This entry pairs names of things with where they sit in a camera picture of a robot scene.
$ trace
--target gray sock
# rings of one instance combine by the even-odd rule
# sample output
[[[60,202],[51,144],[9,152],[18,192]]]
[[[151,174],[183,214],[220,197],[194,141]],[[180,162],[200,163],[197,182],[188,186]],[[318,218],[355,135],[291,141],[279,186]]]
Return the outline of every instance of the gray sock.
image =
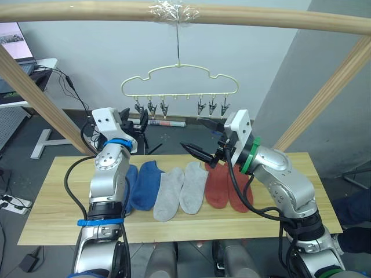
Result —
[[[153,217],[165,222],[174,217],[179,207],[179,195],[184,183],[184,173],[175,167],[168,173],[161,174],[160,189],[153,209]]]
[[[199,162],[189,162],[185,168],[184,185],[180,191],[180,207],[185,213],[196,214],[201,208],[206,179],[209,172],[200,168]]]

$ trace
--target computer monitor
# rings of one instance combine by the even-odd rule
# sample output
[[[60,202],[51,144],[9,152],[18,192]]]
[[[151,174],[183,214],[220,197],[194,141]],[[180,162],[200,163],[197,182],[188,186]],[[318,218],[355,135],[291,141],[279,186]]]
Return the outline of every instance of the computer monitor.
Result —
[[[16,22],[0,23],[0,43],[17,62],[34,60]]]

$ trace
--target wooden pole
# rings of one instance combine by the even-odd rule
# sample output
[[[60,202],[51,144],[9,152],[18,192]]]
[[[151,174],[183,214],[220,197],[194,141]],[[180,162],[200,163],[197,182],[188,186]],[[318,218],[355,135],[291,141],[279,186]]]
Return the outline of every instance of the wooden pole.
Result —
[[[347,58],[274,145],[285,151],[353,79],[371,57],[371,37],[361,38]]]
[[[0,76],[64,138],[70,140],[77,150],[87,155],[93,154],[81,141],[79,128],[43,94],[2,45],[0,45]]]
[[[50,20],[166,21],[151,13],[156,2],[44,2],[0,5],[0,22]],[[332,13],[212,4],[188,4],[187,22],[299,28],[371,35],[371,19]]]

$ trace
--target wooden table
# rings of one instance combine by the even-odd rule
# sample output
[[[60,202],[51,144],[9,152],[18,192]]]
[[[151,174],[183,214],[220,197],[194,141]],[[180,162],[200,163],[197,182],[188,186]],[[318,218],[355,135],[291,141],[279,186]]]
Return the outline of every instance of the wooden table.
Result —
[[[296,169],[304,173],[314,184],[316,200],[323,223],[330,233],[340,233],[341,227],[332,209],[329,198],[317,175],[308,153],[289,153]],[[19,239],[19,245],[74,245],[82,218],[76,204],[63,187],[64,175],[79,157],[56,157],[45,178],[32,212]],[[156,160],[157,166],[169,171],[175,166],[185,168],[195,161],[190,155],[132,156],[130,163],[140,168],[141,164]],[[85,207],[88,207],[89,185],[94,165],[87,160],[78,165],[70,175],[69,185]],[[262,208],[274,203],[263,184],[252,182],[254,206]],[[228,204],[221,210],[211,207],[204,199],[198,214],[188,215],[179,208],[177,215],[168,222],[158,222],[152,211],[134,211],[125,219],[126,233],[130,243],[171,242],[182,240],[235,239],[252,237],[277,237],[276,221],[259,217],[255,213],[238,213]]]

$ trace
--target green ring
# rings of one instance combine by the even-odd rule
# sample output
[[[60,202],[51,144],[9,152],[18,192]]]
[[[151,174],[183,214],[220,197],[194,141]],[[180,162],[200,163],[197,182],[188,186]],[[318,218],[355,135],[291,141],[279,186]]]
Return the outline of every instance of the green ring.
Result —
[[[248,156],[245,164],[243,165],[243,168],[241,170],[241,173],[246,174],[246,172],[248,171],[248,169],[250,167],[251,161],[256,156],[256,150],[257,150],[257,147],[259,147],[259,146],[260,146],[260,137],[256,137],[254,139],[253,146],[251,147],[250,154],[249,154],[249,156]]]
[[[331,269],[329,271],[326,271],[325,273],[321,274],[318,278],[329,278],[330,276],[342,272],[342,269]]]

